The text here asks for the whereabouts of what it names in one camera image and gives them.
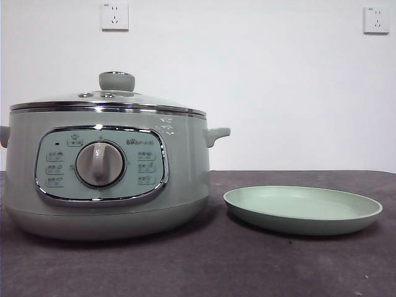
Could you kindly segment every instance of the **cooker side handle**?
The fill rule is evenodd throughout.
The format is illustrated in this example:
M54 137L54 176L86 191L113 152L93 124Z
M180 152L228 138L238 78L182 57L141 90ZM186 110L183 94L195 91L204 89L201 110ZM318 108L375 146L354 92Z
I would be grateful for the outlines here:
M0 142L2 147L8 146L8 138L10 138L10 127L0 126Z
M215 128L206 130L206 146L213 147L215 141L219 138L230 136L230 128Z

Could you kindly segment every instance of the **dark tablecloth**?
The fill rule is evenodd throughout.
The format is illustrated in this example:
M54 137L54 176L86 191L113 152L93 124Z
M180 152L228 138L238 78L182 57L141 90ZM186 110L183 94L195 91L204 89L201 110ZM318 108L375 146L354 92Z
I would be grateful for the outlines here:
M202 213L142 238L41 238L20 231L2 206L1 296L396 296L396 174L213 171L210 177ZM223 201L226 191L260 185L354 192L384 211L349 235L275 233L238 220Z

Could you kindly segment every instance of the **plate rim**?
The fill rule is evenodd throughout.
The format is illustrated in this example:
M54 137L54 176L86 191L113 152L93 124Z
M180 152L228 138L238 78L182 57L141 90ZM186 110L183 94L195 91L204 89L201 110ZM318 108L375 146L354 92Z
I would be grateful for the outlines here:
M373 213L369 213L369 214L367 214L367 215L361 215L361 216L358 216L358 217L351 217L351 218L307 218L307 217L297 217L297 216L289 216L289 215L279 215L279 214L268 213L268 212L258 212L258 211L255 211L255 210L250 210L250 209L246 209L246 208L237 206L237 205L231 203L231 202L226 198L226 196L227 196L229 193L231 193L231 192L240 191L240 190L243 190L243 189L258 188L258 187L259 187L259 188L268 188L268 187L288 187L288 188L291 188L291 187L292 187L292 188L298 188L298 189L315 189L315 190L322 190L322 191L339 192L339 193L342 193L342 194L348 194L348 195L359 196L359 197L362 197L362 198L364 198L364 199L373 201L375 204L377 204L377 206L379 207L379 209L378 209L377 211L375 211L375 212L373 212ZM372 199L372 198L369 198L369 197L366 197L366 196L363 196L363 195L355 194L355 193L350 193L350 192L345 192L345 191L339 191L339 190L333 190L333 189L326 189L326 188L323 188L323 187L279 186L279 185L239 187L239 188L236 188L236 189L232 189L232 190L230 190L230 191L228 191L228 192L225 192L224 195L223 195L223 199L224 199L224 201L226 202L226 204L230 204L230 205L232 205L233 207L236 207L236 208L241 209L241 210L245 210L245 211L248 211L248 212L256 213L256 214L259 214L259 215L268 215L268 216L271 216L271 217L289 218L289 219L295 219L295 220L310 220L310 221L322 221L322 222L324 222L324 221L349 221L349 220L359 220L359 219L363 219L363 218L375 217L376 215L379 215L379 214L383 211L383 206L382 206L382 204L379 203L377 200L374 200L374 199Z

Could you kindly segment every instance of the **round dish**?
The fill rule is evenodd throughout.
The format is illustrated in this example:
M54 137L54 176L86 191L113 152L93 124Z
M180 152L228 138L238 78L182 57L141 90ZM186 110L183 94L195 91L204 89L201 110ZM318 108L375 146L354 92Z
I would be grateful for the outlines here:
M243 187L225 193L224 200L250 224L299 235L355 232L382 212L380 203L365 196L314 187Z

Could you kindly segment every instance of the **cooker base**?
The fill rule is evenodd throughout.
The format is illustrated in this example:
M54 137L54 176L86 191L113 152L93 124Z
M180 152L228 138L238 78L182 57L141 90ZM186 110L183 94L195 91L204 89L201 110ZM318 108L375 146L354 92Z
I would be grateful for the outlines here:
M10 217L25 231L67 240L109 240L148 235L172 229L195 217L208 197L188 204L148 212L117 215L45 215L7 207Z

